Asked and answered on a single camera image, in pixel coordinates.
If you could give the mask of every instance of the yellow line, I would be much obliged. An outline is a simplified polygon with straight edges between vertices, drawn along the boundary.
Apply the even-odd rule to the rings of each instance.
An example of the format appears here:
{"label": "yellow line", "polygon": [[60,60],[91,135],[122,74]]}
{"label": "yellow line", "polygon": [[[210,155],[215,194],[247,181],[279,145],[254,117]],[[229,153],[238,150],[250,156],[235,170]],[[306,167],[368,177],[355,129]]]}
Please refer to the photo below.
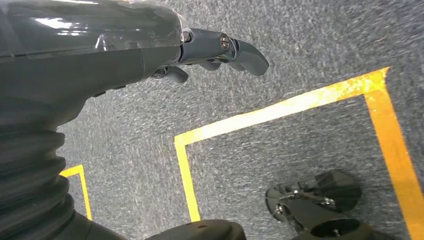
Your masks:
{"label": "yellow line", "polygon": [[424,240],[424,197],[386,88],[365,94],[369,114],[412,240]]}
{"label": "yellow line", "polygon": [[198,203],[195,196],[192,175],[190,173],[189,160],[187,158],[186,146],[175,141],[176,155],[178,158],[179,170],[181,171],[182,185],[184,187],[185,199],[187,201],[188,213],[192,222],[200,221]]}
{"label": "yellow line", "polygon": [[77,174],[79,174],[79,179],[81,180],[82,195],[84,197],[85,211],[87,214],[87,218],[89,220],[93,220],[83,165],[78,165],[78,166],[71,167],[69,169],[65,169],[60,173],[60,175],[64,176],[65,178],[69,178]]}
{"label": "yellow line", "polygon": [[196,128],[177,135],[175,137],[175,141],[188,145],[221,134],[244,129],[295,113],[300,113],[308,109],[359,96],[364,90],[376,88],[376,86],[372,84],[373,82],[370,82],[370,78],[374,75],[381,76],[381,74],[387,69],[388,68],[383,68],[381,70],[370,72],[359,77],[354,77],[346,81],[303,93],[256,111],[236,115]]}

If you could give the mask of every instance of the black metal bracket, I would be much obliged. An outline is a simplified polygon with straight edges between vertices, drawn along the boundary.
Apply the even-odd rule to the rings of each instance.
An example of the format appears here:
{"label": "black metal bracket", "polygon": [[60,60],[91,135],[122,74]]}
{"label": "black metal bracket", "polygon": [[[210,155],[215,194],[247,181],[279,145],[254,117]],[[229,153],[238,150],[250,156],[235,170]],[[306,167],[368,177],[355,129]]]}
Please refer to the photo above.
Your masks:
{"label": "black metal bracket", "polygon": [[292,240],[391,240],[363,221],[342,213],[352,210],[362,191],[350,175],[332,170],[295,184],[279,184],[265,194],[272,216],[299,234]]}

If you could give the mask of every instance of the transparent plastic cover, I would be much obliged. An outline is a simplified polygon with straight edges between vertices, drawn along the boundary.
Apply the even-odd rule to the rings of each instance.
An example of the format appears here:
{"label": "transparent plastic cover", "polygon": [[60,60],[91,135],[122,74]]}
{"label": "transparent plastic cover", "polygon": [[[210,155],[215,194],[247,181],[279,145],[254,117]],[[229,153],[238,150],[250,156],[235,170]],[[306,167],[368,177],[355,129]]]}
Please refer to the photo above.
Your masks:
{"label": "transparent plastic cover", "polygon": [[0,0],[0,61],[179,46],[182,21],[152,0]]}

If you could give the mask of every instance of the robotic finger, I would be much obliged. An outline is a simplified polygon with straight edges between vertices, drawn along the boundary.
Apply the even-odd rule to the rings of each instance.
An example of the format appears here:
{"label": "robotic finger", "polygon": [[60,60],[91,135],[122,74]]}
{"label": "robotic finger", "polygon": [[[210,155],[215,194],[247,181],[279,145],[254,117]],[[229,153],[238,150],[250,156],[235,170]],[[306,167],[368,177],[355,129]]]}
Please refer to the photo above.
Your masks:
{"label": "robotic finger", "polygon": [[178,65],[200,65],[206,70],[215,71],[222,63],[237,71],[247,71],[261,76],[268,70],[269,63],[253,45],[227,36],[225,33],[197,28],[183,29],[184,43],[177,57],[160,67],[153,78],[163,78],[174,73],[176,82],[183,83],[188,75]]}

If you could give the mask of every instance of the screw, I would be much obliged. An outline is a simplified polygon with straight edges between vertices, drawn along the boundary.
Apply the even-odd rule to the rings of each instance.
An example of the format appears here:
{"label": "screw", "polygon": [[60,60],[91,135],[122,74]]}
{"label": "screw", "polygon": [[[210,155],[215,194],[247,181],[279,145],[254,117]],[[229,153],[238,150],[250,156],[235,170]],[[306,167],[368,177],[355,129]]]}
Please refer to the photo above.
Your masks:
{"label": "screw", "polygon": [[332,232],[334,233],[334,235],[336,237],[340,237],[340,232],[339,232],[339,230],[337,228],[333,229]]}
{"label": "screw", "polygon": [[184,31],[182,35],[184,36],[184,43],[188,43],[192,40],[192,36],[188,31]]}
{"label": "screw", "polygon": [[280,204],[277,204],[275,206],[275,212],[278,213],[278,214],[283,215],[284,214],[284,208],[283,208],[283,206],[281,206]]}
{"label": "screw", "polygon": [[222,35],[221,39],[221,48],[228,50],[230,48],[230,40],[228,39],[228,37],[226,35]]}

